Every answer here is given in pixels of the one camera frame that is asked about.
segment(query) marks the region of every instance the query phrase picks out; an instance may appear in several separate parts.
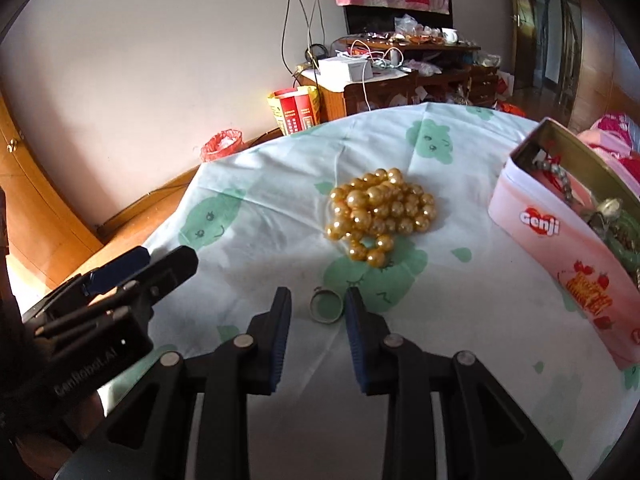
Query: ring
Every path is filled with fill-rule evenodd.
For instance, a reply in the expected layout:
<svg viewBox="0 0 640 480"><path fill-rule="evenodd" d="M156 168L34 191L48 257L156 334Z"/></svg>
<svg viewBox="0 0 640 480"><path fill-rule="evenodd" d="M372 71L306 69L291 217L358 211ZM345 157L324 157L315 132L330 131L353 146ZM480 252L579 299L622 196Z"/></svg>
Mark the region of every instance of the ring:
<svg viewBox="0 0 640 480"><path fill-rule="evenodd" d="M316 312L314 308L314 299L316 298L316 296L320 296L321 294L329 294L338 298L338 301L340 302L340 310L338 311L338 315L336 317L327 319L325 317L319 316L318 313ZM342 304L342 298L340 297L340 294L338 294L334 290L331 290L330 288L322 288L321 286L316 286L316 288L314 289L314 293L311 296L311 300L309 300L309 315L311 316L311 319L313 319L318 323L331 325L342 317L343 312L344 312L344 305Z"/></svg>

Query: pink tin box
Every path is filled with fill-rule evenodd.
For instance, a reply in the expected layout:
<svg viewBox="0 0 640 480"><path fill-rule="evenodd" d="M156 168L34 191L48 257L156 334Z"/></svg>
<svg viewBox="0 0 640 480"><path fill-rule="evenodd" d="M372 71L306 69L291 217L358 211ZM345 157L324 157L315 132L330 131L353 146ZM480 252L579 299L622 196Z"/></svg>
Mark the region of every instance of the pink tin box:
<svg viewBox="0 0 640 480"><path fill-rule="evenodd" d="M558 161L568 203L535 159ZM614 171L571 132L546 119L517 147L500 174L489 216L574 297L620 369L640 362L640 292L581 217L609 198L640 221L640 202Z"/></svg>

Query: white mug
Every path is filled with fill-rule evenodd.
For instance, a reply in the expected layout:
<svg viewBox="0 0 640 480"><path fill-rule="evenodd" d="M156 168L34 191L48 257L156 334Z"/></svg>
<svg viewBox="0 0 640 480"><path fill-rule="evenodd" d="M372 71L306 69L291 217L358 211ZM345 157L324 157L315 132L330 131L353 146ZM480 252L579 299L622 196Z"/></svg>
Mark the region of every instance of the white mug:
<svg viewBox="0 0 640 480"><path fill-rule="evenodd" d="M442 35L446 43L453 44L458 42L458 31L455 28L443 28Z"/></svg>

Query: red plastic bag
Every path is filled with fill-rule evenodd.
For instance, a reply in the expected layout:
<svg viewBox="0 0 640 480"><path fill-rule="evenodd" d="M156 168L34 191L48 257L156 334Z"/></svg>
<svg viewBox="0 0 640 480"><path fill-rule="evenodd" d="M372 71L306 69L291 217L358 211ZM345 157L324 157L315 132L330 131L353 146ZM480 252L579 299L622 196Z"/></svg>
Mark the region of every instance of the red plastic bag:
<svg viewBox="0 0 640 480"><path fill-rule="evenodd" d="M240 130L222 130L209 139L200 150L200 160L211 162L242 149L242 132Z"/></svg>

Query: strawberry illustration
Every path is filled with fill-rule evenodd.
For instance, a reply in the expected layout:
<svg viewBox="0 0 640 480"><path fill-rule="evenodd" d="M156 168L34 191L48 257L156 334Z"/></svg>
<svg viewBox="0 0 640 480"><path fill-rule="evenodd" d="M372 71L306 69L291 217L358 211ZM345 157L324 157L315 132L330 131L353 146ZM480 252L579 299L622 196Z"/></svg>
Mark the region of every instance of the strawberry illustration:
<svg viewBox="0 0 640 480"><path fill-rule="evenodd" d="M613 327L613 323L609 316L597 317L593 320L593 324L598 330L610 330Z"/></svg>
<svg viewBox="0 0 640 480"><path fill-rule="evenodd" d="M609 286L609 277L601 273L600 276L598 276L597 282L604 290Z"/></svg>

